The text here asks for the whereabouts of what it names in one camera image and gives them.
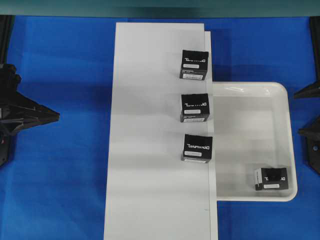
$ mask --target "small black cardboard box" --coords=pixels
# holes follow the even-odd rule
[[[282,190],[288,189],[287,169],[259,168],[254,171],[255,190]]]
[[[207,51],[182,50],[181,79],[205,80],[208,71]]]
[[[210,108],[207,93],[181,95],[181,123],[204,122],[209,115]]]
[[[208,163],[212,158],[212,136],[184,135],[182,160],[186,162]]]

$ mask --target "printed logo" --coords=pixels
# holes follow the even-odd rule
[[[190,105],[188,103],[185,103],[184,104],[186,107],[202,107],[202,106],[207,106],[207,103],[206,102],[203,102],[201,104],[196,104],[196,105]]]
[[[190,60],[188,57],[184,58],[187,62],[197,62],[197,63],[205,63],[206,60],[202,59],[202,60]]]
[[[210,150],[210,146],[197,146],[197,145],[191,145],[189,143],[187,143],[188,148],[192,148],[192,149],[206,149],[206,150]]]

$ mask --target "green wall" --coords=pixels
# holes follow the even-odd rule
[[[320,0],[0,0],[2,15],[222,18],[320,15]]]

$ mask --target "tray rim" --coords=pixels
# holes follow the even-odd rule
[[[285,106],[287,106],[287,114],[286,118],[286,126],[289,134],[289,155],[290,155],[290,163],[291,163],[291,174],[293,178],[292,183],[292,192],[288,196],[219,196],[217,194],[216,198],[217,201],[235,201],[235,202],[289,202],[294,199],[298,193],[298,181],[297,181],[297,172],[296,172],[296,162],[295,162],[295,154],[294,154],[294,145],[293,145],[293,138],[292,138],[292,128],[291,128],[291,118],[290,118],[290,108],[289,108],[289,100],[288,100],[288,92],[287,89],[278,82],[263,82],[263,81],[216,81],[212,83],[213,88],[213,97],[221,97],[221,95],[215,95],[215,86],[241,86],[246,85],[246,87],[276,87],[279,88],[283,94],[285,99]]]

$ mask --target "white platform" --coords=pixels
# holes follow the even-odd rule
[[[286,89],[275,82],[215,82],[213,95],[217,199],[293,199],[298,187]],[[287,168],[288,190],[255,190],[254,170],[270,167]]]
[[[179,79],[183,49],[205,50],[203,24],[116,25],[105,240],[218,239],[214,159],[181,161],[185,133],[213,130],[180,123],[181,94],[212,92],[212,76]]]

